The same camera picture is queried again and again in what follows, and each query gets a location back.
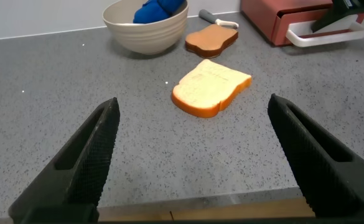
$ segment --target blue object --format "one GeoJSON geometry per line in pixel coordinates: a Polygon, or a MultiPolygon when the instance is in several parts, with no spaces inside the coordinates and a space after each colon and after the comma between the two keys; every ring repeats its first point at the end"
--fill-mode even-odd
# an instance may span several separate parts
{"type": "Polygon", "coordinates": [[[133,22],[147,24],[170,18],[185,0],[149,0],[139,9],[133,22]]]}

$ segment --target white handle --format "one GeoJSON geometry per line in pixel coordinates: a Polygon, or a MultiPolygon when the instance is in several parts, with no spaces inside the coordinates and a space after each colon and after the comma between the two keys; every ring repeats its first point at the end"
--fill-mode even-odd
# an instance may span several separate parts
{"type": "Polygon", "coordinates": [[[232,27],[238,28],[238,23],[236,23],[236,22],[223,21],[223,20],[217,19],[215,21],[215,23],[218,26],[232,26],[232,27]]]}
{"type": "Polygon", "coordinates": [[[350,25],[349,29],[351,30],[351,32],[310,38],[301,38],[295,34],[294,30],[300,29],[300,24],[302,24],[303,26],[308,26],[307,22],[290,24],[286,34],[286,37],[289,39],[289,41],[291,41],[295,46],[298,47],[310,47],[364,38],[364,26],[357,22],[353,22],[350,25]]]}

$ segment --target gray countertop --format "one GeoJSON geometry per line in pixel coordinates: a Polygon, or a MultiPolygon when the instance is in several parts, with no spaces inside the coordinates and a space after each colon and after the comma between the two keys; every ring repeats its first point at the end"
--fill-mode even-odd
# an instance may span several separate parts
{"type": "MultiPolygon", "coordinates": [[[[114,96],[121,122],[101,207],[127,212],[300,195],[266,112],[272,93],[364,158],[364,39],[276,48],[241,14],[219,18],[239,22],[240,37],[213,61],[252,74],[253,84],[211,119],[170,100],[202,60],[183,41],[144,57],[122,49],[105,28],[0,40],[0,218],[93,109],[114,96]]],[[[207,25],[189,19],[186,34],[207,25]]]]}

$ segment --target toy bread slice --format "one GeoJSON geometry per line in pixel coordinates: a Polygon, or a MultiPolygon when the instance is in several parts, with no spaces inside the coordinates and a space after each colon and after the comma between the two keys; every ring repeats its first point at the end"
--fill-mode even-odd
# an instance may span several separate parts
{"type": "Polygon", "coordinates": [[[212,24],[207,28],[187,35],[186,49],[203,58],[221,54],[238,38],[238,31],[212,24]]]}
{"type": "Polygon", "coordinates": [[[172,101],[189,114],[211,118],[250,85],[251,75],[205,59],[174,87],[172,101]]]}

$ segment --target white bowl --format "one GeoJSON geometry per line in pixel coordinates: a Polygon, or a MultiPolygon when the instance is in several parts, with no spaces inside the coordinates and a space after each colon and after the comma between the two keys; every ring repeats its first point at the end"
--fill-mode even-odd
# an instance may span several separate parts
{"type": "Polygon", "coordinates": [[[172,17],[163,21],[131,24],[135,12],[146,2],[147,0],[116,2],[104,10],[103,20],[114,38],[123,47],[141,54],[158,54],[183,36],[189,5],[185,1],[172,17]]]}

